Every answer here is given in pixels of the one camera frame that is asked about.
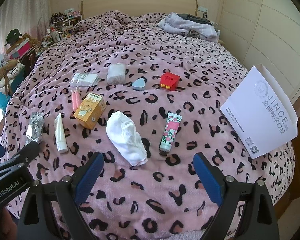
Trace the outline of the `silver foil packet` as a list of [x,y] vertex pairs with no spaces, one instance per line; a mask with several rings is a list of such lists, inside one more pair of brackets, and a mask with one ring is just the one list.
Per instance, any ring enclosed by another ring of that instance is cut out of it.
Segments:
[[43,114],[39,112],[33,112],[30,116],[29,125],[26,131],[26,144],[29,144],[32,141],[39,144],[42,141],[43,126]]

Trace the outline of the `white cream tube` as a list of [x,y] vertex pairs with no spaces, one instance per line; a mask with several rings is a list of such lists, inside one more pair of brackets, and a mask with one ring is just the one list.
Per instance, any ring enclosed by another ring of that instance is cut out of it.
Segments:
[[55,118],[55,137],[58,153],[66,153],[68,151],[68,146],[65,138],[61,113],[59,113]]

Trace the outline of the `orange cartoon bear box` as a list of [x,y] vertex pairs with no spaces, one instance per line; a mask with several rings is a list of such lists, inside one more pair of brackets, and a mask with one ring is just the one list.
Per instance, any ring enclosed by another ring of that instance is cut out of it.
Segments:
[[106,103],[100,94],[89,93],[74,113],[74,118],[87,129],[93,129],[106,109]]

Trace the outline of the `pink tubes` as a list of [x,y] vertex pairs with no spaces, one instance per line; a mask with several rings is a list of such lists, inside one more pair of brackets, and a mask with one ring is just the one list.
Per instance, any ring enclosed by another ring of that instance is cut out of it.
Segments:
[[81,104],[80,91],[78,87],[71,88],[72,110],[75,112]]

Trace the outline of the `white cloth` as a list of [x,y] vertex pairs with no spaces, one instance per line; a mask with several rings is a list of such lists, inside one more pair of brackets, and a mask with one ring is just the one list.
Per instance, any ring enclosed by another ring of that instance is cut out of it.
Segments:
[[140,166],[147,163],[147,152],[141,136],[136,131],[134,122],[122,112],[112,113],[107,121],[106,134],[118,152],[131,166]]

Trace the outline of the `white plastic wipes packet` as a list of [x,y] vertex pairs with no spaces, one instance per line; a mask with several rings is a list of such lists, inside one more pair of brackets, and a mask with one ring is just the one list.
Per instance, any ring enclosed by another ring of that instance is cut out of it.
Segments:
[[98,84],[99,76],[94,73],[76,73],[70,80],[71,87],[90,87]]

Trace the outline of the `floral hand cream tube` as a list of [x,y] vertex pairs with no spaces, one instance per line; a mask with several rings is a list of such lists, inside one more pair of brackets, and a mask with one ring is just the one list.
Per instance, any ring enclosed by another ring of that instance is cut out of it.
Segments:
[[159,145],[159,154],[161,156],[166,156],[168,152],[170,152],[182,118],[183,117],[179,114],[171,112],[168,113],[165,129]]

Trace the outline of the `clear cotton swab box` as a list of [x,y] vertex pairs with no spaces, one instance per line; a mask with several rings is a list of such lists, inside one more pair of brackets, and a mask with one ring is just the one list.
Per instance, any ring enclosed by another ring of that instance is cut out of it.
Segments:
[[126,65],[123,63],[111,64],[108,68],[107,83],[109,85],[122,85],[126,79]]

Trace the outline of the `red toy block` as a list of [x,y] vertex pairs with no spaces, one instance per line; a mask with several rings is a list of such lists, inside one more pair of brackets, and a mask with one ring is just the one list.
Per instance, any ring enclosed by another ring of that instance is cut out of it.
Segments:
[[178,87],[179,80],[180,76],[178,75],[170,72],[164,73],[160,78],[160,87],[170,91],[175,91]]

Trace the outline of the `white cardboard box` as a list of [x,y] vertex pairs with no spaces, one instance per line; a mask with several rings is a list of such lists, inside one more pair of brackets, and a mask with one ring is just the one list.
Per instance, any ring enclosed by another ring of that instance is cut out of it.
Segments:
[[262,64],[249,70],[220,110],[252,159],[298,136],[298,117],[293,105]]

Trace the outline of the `pink leopard print blanket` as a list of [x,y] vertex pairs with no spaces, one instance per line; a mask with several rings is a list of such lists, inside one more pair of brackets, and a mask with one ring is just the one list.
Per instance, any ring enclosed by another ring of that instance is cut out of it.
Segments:
[[[40,55],[33,71],[11,97],[0,143],[6,159],[25,146],[33,112],[45,123],[39,157],[30,164],[43,183],[73,174],[95,152],[104,169],[87,201],[80,206],[97,239],[160,239],[203,230],[217,211],[193,169],[201,152],[224,174],[253,183],[262,179],[276,203],[294,173],[291,143],[251,159],[238,135],[219,111],[245,78],[247,70],[220,44],[171,35],[158,28],[163,14],[130,17],[109,11],[75,26],[74,35]],[[111,64],[126,65],[122,85],[107,83]],[[160,87],[164,73],[180,76],[178,87]],[[76,73],[94,73],[98,84],[78,87],[81,102],[100,94],[106,109],[93,129],[74,118],[70,80]],[[145,90],[132,83],[143,77]],[[140,134],[147,163],[131,166],[106,134],[107,121],[120,111]],[[168,113],[181,115],[177,135],[166,156],[159,145]],[[58,153],[55,118],[61,113],[66,153]]]

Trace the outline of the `cluttered side shelf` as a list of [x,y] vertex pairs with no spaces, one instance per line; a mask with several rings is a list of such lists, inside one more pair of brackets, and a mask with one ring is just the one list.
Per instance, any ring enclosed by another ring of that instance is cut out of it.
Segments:
[[47,48],[73,33],[74,26],[82,20],[81,11],[74,11],[74,8],[67,9],[63,13],[55,13],[50,18],[50,24],[42,39],[43,48]]

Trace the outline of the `beige wooden headboard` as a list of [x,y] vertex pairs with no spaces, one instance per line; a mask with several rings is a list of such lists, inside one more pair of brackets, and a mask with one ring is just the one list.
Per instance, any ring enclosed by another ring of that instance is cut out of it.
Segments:
[[129,16],[140,16],[150,12],[175,12],[196,16],[198,3],[197,0],[83,0],[81,3],[84,19],[115,10]]

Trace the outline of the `white folded clothes pile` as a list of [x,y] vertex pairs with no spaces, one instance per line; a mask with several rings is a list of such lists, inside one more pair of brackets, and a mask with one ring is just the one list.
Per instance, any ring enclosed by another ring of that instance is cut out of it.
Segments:
[[218,34],[213,25],[184,19],[180,14],[174,12],[168,14],[157,24],[157,26],[169,34],[196,37],[201,40],[218,42]]

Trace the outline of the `dark folded garment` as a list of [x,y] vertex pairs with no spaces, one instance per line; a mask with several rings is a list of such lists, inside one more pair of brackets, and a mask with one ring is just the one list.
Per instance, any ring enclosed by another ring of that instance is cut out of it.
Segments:
[[179,17],[181,17],[183,20],[188,20],[188,21],[192,21],[192,22],[196,22],[199,24],[208,24],[208,25],[212,25],[212,23],[202,17],[197,17],[197,16],[193,16],[190,14],[178,14]]

